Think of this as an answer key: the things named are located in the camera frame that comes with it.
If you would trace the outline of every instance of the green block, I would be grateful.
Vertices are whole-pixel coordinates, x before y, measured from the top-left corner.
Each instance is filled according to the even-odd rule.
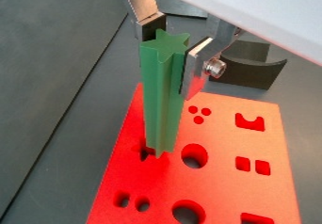
[[[157,156],[173,152],[183,111],[179,94],[189,34],[169,35],[157,30],[157,39],[139,46],[143,82],[147,146]]]

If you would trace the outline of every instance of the red shape sorter board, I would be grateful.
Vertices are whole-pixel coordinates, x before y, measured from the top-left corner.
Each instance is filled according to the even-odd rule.
[[[178,207],[199,223],[301,223],[277,104],[199,93],[183,106],[175,151],[159,159],[145,147],[142,105],[139,85],[89,224],[179,223]]]

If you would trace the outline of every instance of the hole in red board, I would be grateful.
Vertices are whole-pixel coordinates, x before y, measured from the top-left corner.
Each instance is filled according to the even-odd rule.
[[[137,199],[137,210],[139,212],[146,212],[150,208],[150,200],[145,197]]]
[[[207,162],[207,152],[202,145],[189,144],[182,151],[182,159],[190,168],[202,168]]]
[[[115,195],[114,204],[117,207],[127,207],[130,202],[130,194],[119,191]]]
[[[155,150],[153,148],[143,146],[139,151],[139,160],[145,161],[150,155],[157,155]]]
[[[182,224],[205,223],[205,209],[193,200],[181,200],[173,207],[173,215]]]
[[[210,116],[210,115],[211,115],[211,110],[210,110],[207,107],[205,107],[205,108],[202,109],[202,114],[203,114],[205,116]]]
[[[190,112],[191,114],[195,114],[195,113],[198,112],[198,107],[197,107],[197,106],[190,106],[190,107],[189,107],[189,112]]]
[[[149,156],[155,156],[157,152],[153,148],[146,146],[146,140],[142,139],[139,144],[135,145],[131,150],[139,153],[139,160],[143,162]]]
[[[272,218],[257,216],[249,213],[242,213],[241,219],[242,224],[274,224],[274,220]]]
[[[248,158],[237,156],[236,166],[237,169],[250,172],[250,160]]]
[[[256,161],[256,169],[258,174],[270,175],[270,165],[268,161],[257,160]]]
[[[197,117],[194,118],[194,122],[195,122],[197,124],[202,124],[202,123],[205,122],[205,118],[203,118],[202,116],[197,116]]]
[[[257,130],[257,131],[266,131],[265,119],[262,117],[257,117],[254,121],[249,121],[245,119],[241,113],[236,114],[236,124],[237,127]]]

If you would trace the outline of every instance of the square hole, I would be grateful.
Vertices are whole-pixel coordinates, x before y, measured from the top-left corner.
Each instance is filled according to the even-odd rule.
[[[236,166],[237,166],[237,169],[250,172],[250,160],[249,160],[249,158],[237,156]]]
[[[261,175],[270,175],[270,165],[268,161],[257,160],[256,161],[257,173]]]

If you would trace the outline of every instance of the gray table surface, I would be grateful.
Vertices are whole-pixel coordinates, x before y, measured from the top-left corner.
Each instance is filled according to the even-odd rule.
[[[125,17],[121,0],[0,0],[0,218]]]
[[[169,31],[205,35],[205,20],[170,17]],[[207,83],[205,91],[281,106],[302,221],[322,219],[322,68],[272,47],[269,59],[288,57],[269,91]],[[118,131],[139,82],[139,47],[127,19],[60,123],[4,224],[86,223]]]

